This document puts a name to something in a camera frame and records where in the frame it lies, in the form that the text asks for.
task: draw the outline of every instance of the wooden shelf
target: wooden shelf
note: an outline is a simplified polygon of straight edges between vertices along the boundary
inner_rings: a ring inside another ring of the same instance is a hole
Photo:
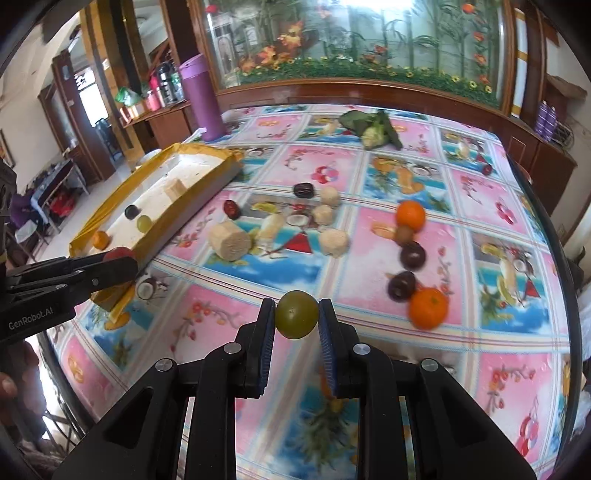
[[[182,110],[183,108],[187,108],[188,106],[191,106],[191,103],[189,103],[188,100],[183,100],[182,102],[175,103],[174,105],[165,106],[164,108],[161,108],[160,110],[157,110],[155,112],[146,112],[143,115],[140,115],[138,118],[126,124],[124,128],[131,127],[140,122],[145,122],[146,120],[152,120],[159,116],[166,115],[167,113],[177,112],[179,110]]]

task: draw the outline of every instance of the wire basket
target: wire basket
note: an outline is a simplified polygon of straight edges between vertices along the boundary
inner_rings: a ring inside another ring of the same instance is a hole
[[[567,124],[558,122],[556,130],[552,135],[552,141],[560,145],[565,150],[570,150],[574,144],[573,129]]]

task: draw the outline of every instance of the orange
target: orange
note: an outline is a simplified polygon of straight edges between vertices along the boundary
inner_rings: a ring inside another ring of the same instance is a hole
[[[107,232],[103,230],[98,230],[92,236],[92,246],[95,247],[97,250],[104,250],[109,246],[111,242],[111,238]]]
[[[417,290],[408,304],[408,318],[416,328],[431,330],[447,317],[449,299],[436,288]]]
[[[418,232],[425,225],[425,209],[414,200],[406,200],[398,205],[396,210],[396,224],[406,225]]]

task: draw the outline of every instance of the glass display cabinet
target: glass display cabinet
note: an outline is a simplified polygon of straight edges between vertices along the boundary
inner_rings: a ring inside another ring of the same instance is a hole
[[[497,108],[500,0],[197,0],[218,89],[348,78],[454,93]]]

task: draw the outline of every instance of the cylindrical food piece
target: cylindrical food piece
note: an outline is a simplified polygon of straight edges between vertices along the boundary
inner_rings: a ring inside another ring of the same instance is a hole
[[[338,207],[340,205],[340,194],[334,187],[324,187],[320,191],[320,200],[325,205]]]
[[[349,235],[342,230],[329,228],[320,234],[318,240],[324,255],[339,258],[349,249]]]
[[[318,205],[312,210],[312,215],[318,225],[330,225],[335,219],[335,214],[328,205]]]
[[[256,244],[263,248],[271,248],[284,223],[285,220],[281,214],[272,213],[269,215],[263,220],[261,229],[255,237]]]
[[[218,257],[229,262],[238,260],[251,249],[251,238],[231,220],[214,225],[209,231],[209,245]]]

